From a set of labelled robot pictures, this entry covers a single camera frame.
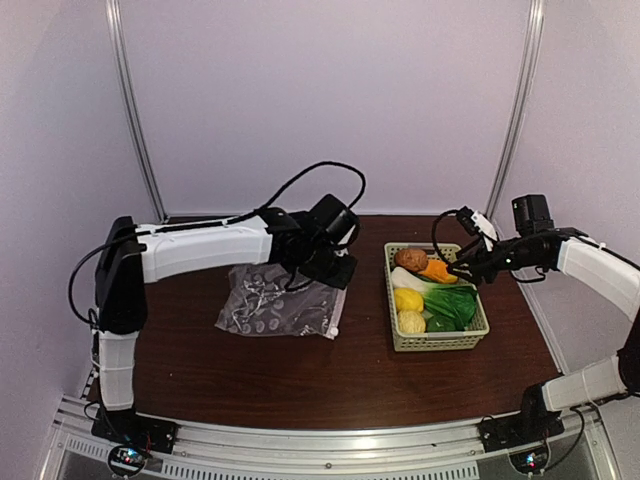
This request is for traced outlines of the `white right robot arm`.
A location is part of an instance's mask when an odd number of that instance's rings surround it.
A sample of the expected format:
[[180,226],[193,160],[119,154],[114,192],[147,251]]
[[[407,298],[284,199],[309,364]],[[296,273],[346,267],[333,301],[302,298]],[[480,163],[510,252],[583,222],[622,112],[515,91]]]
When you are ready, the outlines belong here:
[[622,346],[603,359],[526,390],[512,430],[530,442],[558,415],[589,403],[636,397],[639,394],[639,267],[636,263],[573,227],[555,226],[542,194],[512,200],[516,236],[503,239],[480,211],[460,207],[449,211],[473,238],[448,264],[448,271],[476,285],[492,283],[501,272],[534,269],[539,276],[557,273],[574,283],[566,312],[579,314],[595,307],[625,320]]

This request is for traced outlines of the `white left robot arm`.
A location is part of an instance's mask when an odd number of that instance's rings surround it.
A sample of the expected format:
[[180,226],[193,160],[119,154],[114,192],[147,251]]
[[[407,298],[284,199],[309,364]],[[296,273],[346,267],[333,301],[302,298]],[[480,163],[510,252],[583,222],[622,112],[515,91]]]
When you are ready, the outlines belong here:
[[279,264],[293,276],[345,289],[357,265],[347,249],[359,230],[357,215],[331,194],[294,213],[260,207],[237,217],[169,225],[117,219],[95,272],[106,429],[123,444],[144,433],[142,419],[131,410],[135,347],[148,315],[146,285],[218,267]]

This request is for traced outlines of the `green bok choy toy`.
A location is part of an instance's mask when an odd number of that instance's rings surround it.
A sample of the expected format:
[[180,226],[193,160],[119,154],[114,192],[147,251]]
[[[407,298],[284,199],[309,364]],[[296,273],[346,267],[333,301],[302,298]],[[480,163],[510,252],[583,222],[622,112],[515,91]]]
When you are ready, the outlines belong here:
[[424,307],[434,315],[448,316],[457,321],[459,329],[466,328],[477,308],[477,290],[470,284],[440,284],[419,279],[402,267],[391,272],[391,284],[396,288],[418,291]]

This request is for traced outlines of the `clear zip top bag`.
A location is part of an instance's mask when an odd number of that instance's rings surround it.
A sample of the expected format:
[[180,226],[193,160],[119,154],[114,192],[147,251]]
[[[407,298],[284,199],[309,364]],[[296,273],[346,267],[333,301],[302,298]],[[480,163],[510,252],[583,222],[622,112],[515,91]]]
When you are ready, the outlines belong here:
[[339,334],[346,292],[304,277],[291,280],[279,265],[237,265],[229,273],[231,287],[215,326],[245,337]]

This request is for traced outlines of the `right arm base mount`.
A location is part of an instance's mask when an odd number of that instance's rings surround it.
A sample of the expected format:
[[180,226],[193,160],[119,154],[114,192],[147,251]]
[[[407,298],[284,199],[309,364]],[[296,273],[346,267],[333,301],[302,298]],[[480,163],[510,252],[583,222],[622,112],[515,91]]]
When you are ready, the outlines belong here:
[[512,449],[541,442],[565,431],[559,412],[525,412],[503,417],[485,416],[477,424],[484,451]]

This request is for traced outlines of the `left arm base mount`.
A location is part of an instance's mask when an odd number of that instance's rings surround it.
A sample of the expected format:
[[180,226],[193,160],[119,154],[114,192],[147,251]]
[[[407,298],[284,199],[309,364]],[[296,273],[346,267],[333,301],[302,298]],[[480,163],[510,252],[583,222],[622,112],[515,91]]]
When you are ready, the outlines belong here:
[[146,452],[171,454],[178,425],[173,421],[139,415],[134,409],[100,409],[93,421],[93,436],[111,442],[135,446]]

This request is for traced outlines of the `brown potato toy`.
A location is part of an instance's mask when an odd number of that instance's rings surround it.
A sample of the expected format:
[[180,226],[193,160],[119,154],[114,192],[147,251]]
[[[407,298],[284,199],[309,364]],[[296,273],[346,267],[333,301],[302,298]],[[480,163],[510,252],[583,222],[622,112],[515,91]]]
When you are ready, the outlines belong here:
[[394,255],[395,264],[411,272],[421,272],[428,267],[429,257],[424,250],[404,248]]

